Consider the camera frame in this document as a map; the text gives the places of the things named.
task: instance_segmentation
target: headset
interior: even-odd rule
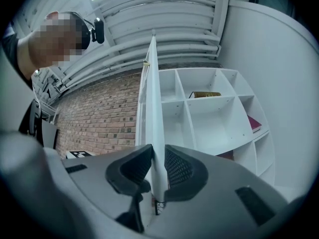
[[[89,22],[88,20],[82,18],[78,13],[74,11],[66,11],[66,13],[69,13],[71,15],[74,15],[75,17],[82,20],[82,49],[86,49],[89,46],[90,39],[89,36],[92,36],[92,42],[97,41],[98,43],[102,44],[104,42],[104,23],[101,19],[96,18],[94,20],[94,24]],[[85,22],[89,23],[92,28],[89,30]]]

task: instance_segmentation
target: brick wall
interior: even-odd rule
[[[135,145],[141,70],[105,78],[78,89],[55,103],[56,150],[106,154]]]

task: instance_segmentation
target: ceiling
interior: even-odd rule
[[[27,0],[13,23],[21,38],[55,10],[104,21],[103,44],[91,42],[82,56],[32,77],[40,99],[52,103],[67,90],[141,67],[154,33],[159,64],[215,59],[227,7],[228,0]]]

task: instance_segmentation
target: mesh grille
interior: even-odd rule
[[[170,187],[188,180],[193,175],[191,164],[170,150],[165,152],[165,168]]]

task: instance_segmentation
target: shelving unit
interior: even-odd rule
[[[155,197],[161,201],[162,192],[167,189],[165,144],[209,155],[233,150],[235,162],[274,185],[271,133],[263,109],[242,75],[219,68],[159,71],[155,54],[149,52],[153,56],[148,60],[151,65],[142,72],[147,80],[141,81],[136,134],[137,145],[144,143],[142,137],[146,136],[145,143],[155,149],[156,167],[148,174],[154,183],[151,187]],[[189,98],[196,91],[219,92],[221,96]],[[253,133],[247,115],[262,125],[259,131]]]
[[[239,72],[217,68],[159,71],[166,144],[210,155],[233,150],[234,161],[271,182],[274,147],[265,114]],[[189,98],[193,91],[218,97]],[[262,124],[253,133],[247,115]]]

